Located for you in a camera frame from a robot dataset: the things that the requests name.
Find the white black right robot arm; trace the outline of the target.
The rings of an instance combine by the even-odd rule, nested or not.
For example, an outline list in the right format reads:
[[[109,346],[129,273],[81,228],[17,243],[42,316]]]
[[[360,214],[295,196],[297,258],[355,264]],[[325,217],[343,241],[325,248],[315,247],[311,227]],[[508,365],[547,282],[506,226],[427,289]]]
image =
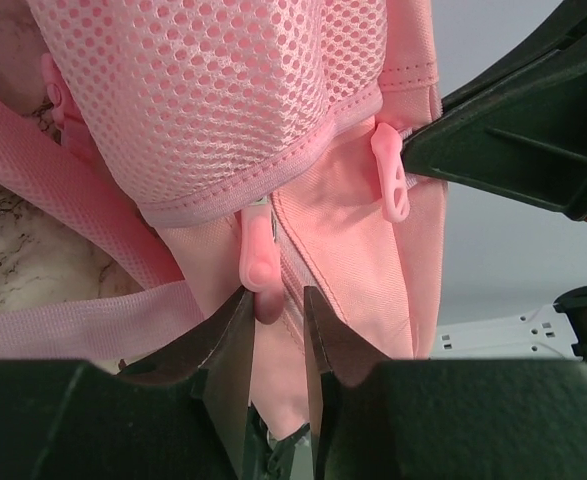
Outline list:
[[[564,1],[445,98],[405,143],[408,172],[587,222],[587,1]],[[441,326],[436,359],[587,361],[587,286],[518,317]]]

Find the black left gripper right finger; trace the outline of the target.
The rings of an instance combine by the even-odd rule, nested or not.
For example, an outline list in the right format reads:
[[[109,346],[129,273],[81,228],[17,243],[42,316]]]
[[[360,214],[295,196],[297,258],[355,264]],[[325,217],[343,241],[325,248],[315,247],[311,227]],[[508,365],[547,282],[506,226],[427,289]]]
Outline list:
[[[304,291],[318,479],[587,479],[587,364],[393,360]]]

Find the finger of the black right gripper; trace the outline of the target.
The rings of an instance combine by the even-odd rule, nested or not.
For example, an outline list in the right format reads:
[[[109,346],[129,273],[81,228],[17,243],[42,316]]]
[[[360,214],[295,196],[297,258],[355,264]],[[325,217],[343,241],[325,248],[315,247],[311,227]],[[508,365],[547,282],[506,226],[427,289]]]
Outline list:
[[[443,100],[403,148],[407,172],[587,222],[587,1],[564,1]]]

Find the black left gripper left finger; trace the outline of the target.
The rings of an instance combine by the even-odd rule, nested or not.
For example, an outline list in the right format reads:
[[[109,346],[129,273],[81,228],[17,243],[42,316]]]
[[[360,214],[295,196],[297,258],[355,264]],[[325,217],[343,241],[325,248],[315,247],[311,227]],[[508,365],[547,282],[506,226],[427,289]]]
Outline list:
[[[0,479],[246,479],[253,295],[111,375],[0,361]]]

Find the pink student backpack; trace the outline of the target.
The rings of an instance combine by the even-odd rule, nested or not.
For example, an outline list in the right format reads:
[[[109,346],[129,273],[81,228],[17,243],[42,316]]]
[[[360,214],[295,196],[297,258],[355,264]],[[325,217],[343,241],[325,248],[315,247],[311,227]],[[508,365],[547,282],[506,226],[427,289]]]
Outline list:
[[[0,359],[121,360],[240,287],[250,400],[309,421],[303,290],[394,359],[424,359],[447,186],[401,148],[442,111],[427,1],[0,1],[0,185],[140,286],[0,306]]]

